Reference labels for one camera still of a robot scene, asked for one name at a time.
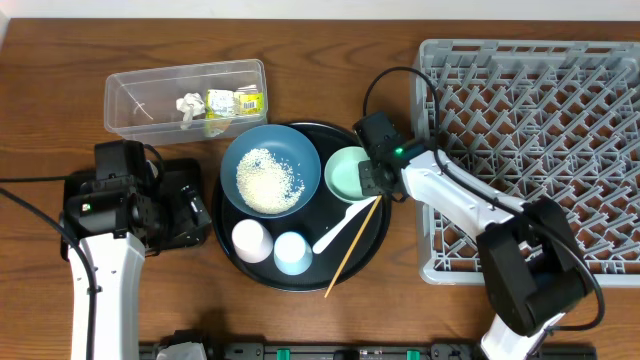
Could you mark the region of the mint green bowl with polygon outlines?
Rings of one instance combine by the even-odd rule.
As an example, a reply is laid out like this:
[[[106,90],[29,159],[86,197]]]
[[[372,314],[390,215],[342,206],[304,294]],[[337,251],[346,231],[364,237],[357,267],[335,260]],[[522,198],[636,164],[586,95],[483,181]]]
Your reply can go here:
[[[360,185],[360,162],[368,161],[365,150],[358,146],[344,147],[331,155],[324,168],[324,180],[331,193],[346,203],[367,199]]]

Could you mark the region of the white pink cup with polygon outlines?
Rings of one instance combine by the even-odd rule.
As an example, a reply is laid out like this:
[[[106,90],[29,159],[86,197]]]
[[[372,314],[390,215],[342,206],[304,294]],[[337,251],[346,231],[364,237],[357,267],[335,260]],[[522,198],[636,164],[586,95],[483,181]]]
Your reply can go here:
[[[273,250],[273,239],[268,230],[253,219],[238,222],[232,230],[232,243],[237,256],[246,263],[259,263]]]

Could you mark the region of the pile of white rice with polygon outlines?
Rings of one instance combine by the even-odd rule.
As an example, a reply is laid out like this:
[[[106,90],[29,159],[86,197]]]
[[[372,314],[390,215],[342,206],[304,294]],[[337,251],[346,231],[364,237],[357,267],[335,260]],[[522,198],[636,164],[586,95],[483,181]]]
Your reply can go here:
[[[292,166],[265,148],[246,153],[236,167],[236,185],[243,201],[254,211],[276,215],[296,205],[305,184]]]

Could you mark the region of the blue plate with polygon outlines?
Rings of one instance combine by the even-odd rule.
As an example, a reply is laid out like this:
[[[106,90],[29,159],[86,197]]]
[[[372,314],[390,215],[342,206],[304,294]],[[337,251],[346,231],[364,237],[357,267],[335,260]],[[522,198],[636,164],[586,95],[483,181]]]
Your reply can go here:
[[[280,214],[267,215],[251,209],[242,199],[236,185],[236,167],[241,158],[254,148],[265,148],[278,160],[288,162],[295,177],[305,184],[305,191],[294,207]],[[220,181],[227,199],[240,211],[260,218],[290,215],[306,205],[320,183],[321,162],[318,151],[302,132],[284,125],[262,125],[235,139],[223,156]]]

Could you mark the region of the light blue cup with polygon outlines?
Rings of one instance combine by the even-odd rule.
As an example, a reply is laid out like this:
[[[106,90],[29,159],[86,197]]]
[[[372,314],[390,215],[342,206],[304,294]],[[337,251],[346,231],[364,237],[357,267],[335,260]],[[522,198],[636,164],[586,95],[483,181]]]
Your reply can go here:
[[[297,276],[312,264],[313,253],[305,238],[297,232],[282,233],[274,243],[274,262],[285,275]]]

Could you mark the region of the white tissue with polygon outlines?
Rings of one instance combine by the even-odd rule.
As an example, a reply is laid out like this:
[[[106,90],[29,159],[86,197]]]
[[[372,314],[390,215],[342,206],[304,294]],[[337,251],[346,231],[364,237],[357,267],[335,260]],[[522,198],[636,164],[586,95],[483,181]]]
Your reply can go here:
[[[176,109],[183,113],[180,128],[187,130],[195,117],[206,112],[206,105],[199,93],[187,93],[176,100]]]

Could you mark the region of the yellow green snack wrapper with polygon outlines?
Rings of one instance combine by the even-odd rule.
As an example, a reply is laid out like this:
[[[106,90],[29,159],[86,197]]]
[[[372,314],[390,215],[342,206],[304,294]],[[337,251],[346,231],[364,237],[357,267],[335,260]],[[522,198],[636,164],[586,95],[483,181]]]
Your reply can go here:
[[[205,96],[205,134],[216,137],[224,133],[238,116],[258,115],[266,108],[263,92],[255,84],[235,91],[210,89]]]

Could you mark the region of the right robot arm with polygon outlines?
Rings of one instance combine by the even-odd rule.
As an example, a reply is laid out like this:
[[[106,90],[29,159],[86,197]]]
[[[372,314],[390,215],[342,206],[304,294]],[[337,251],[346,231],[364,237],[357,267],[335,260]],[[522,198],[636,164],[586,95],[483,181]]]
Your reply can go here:
[[[591,283],[561,207],[528,203],[473,177],[440,149],[407,140],[382,112],[353,127],[368,159],[364,192],[399,192],[444,215],[476,243],[496,316],[480,342],[487,359],[526,359],[551,327],[586,297]]]

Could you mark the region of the grey dishwasher rack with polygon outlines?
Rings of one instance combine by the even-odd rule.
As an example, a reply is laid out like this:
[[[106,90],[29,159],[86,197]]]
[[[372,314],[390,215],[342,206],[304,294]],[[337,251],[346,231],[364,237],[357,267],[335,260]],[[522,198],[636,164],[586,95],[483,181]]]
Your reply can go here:
[[[558,202],[604,287],[639,284],[639,46],[431,39],[411,75],[415,135],[502,192]]]

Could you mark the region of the black rectangular tray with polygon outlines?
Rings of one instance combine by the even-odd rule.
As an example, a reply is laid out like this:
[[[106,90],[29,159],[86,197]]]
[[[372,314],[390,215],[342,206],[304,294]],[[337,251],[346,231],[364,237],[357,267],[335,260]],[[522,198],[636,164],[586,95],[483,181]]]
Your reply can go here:
[[[201,197],[199,164],[170,160],[160,180],[151,178],[153,163],[129,175],[76,173],[64,184],[61,224],[78,240],[101,234],[117,238],[131,233],[147,256],[201,245],[212,223]]]

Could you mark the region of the white plastic knife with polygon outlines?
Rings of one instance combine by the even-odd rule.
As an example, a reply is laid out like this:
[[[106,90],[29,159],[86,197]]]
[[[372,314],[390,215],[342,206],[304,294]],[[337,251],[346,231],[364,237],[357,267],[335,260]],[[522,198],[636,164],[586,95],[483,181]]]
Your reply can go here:
[[[366,206],[374,202],[374,197],[370,197],[365,200],[357,201],[351,204],[346,210],[343,218],[328,232],[326,232],[319,240],[312,246],[314,254],[321,254],[334,240],[334,238],[342,231],[342,229]]]

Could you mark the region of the wooden chopstick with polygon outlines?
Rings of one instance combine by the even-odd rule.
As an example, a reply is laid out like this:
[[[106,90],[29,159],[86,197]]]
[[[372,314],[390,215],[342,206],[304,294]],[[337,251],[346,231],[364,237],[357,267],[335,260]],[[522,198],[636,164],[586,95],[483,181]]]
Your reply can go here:
[[[357,246],[360,238],[362,237],[362,234],[363,234],[364,230],[368,226],[368,224],[369,224],[373,214],[375,213],[379,203],[381,202],[381,200],[382,200],[382,196],[380,195],[380,196],[377,196],[375,201],[373,202],[373,205],[371,206],[369,212],[367,213],[367,216],[365,217],[364,221],[362,222],[362,224],[361,224],[356,236],[354,237],[353,241],[351,242],[350,247],[348,248],[347,252],[345,253],[345,255],[344,255],[339,267],[337,268],[337,270],[336,270],[336,272],[334,274],[334,277],[332,278],[332,281],[331,281],[330,285],[328,286],[328,288],[327,288],[327,290],[326,290],[326,292],[324,294],[324,298],[325,299],[329,297],[333,287],[335,286],[338,278],[340,277],[344,267],[348,263],[353,250]]]

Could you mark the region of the round black tray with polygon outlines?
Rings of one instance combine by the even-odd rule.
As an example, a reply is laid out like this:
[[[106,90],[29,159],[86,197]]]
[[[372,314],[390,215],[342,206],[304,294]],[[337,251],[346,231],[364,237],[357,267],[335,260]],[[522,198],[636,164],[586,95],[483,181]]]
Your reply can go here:
[[[297,122],[289,126],[309,138],[316,147],[322,164],[337,150],[357,144],[352,133],[335,125]],[[262,219],[260,223],[273,237],[293,231],[302,235],[309,244],[314,244],[338,223],[347,208],[348,204],[336,198],[326,184],[321,182],[314,196],[301,210],[282,218]],[[220,183],[216,184],[213,191],[211,212],[218,242],[241,272],[265,286],[295,292],[321,290],[329,286],[368,214],[367,210],[363,210],[352,219],[322,253],[313,257],[310,267],[304,273],[289,276],[276,267],[273,256],[251,264],[242,261],[236,254],[231,238],[232,229],[250,216],[232,204]],[[382,198],[337,279],[339,283],[354,276],[374,257],[386,236],[391,213],[392,201],[387,197]]]

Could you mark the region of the clear plastic bin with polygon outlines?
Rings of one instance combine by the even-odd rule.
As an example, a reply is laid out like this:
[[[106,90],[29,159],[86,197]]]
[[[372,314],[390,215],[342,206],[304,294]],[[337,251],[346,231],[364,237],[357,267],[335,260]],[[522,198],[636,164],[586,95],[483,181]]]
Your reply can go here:
[[[176,100],[199,93],[205,102],[210,89],[235,91],[255,84],[263,92],[266,108],[258,115],[238,116],[219,136],[205,134],[205,113],[182,130],[183,113]],[[104,127],[128,140],[169,145],[236,137],[267,122],[268,97],[264,64],[258,59],[181,65],[116,73],[106,80]]]

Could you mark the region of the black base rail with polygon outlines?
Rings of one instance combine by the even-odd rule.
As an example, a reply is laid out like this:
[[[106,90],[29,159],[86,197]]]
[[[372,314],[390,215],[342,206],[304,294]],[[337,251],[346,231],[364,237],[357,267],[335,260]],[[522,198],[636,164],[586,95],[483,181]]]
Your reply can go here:
[[[140,345],[140,359],[156,359],[164,346]],[[205,346],[206,359],[213,360],[471,360],[487,359],[479,347],[470,344],[428,346],[356,345],[265,345],[260,343]],[[528,359],[597,360],[594,347],[583,345],[545,346]]]

